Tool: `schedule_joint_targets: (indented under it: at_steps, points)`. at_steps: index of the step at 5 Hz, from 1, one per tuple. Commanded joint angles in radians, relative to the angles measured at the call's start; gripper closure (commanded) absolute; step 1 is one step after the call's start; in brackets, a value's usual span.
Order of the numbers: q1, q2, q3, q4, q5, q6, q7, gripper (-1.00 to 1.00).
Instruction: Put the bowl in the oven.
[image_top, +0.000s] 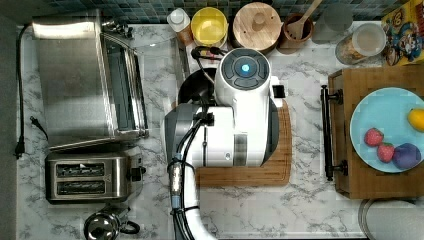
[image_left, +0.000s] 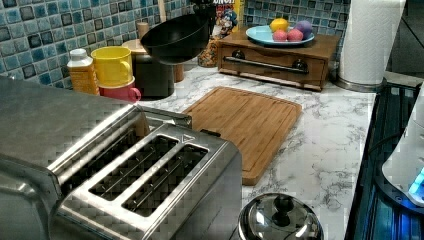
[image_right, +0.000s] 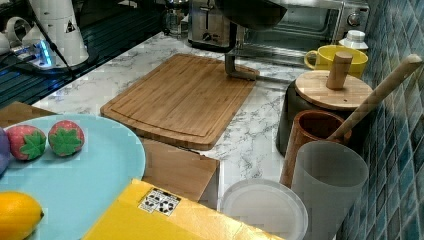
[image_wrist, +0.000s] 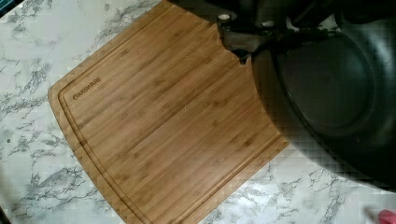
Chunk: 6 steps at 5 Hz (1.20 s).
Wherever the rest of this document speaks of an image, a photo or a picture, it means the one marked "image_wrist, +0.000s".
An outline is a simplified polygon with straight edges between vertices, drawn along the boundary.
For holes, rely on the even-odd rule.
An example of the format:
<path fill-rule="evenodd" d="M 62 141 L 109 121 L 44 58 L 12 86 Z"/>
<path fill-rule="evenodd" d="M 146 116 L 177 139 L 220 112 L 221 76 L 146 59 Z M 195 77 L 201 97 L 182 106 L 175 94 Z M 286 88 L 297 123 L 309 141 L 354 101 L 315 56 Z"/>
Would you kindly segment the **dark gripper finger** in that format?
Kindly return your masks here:
<path fill-rule="evenodd" d="M 246 18 L 219 14 L 217 26 L 224 48 L 234 54 L 241 64 L 271 40 L 275 33 L 273 21 L 260 22 L 258 26 Z"/>

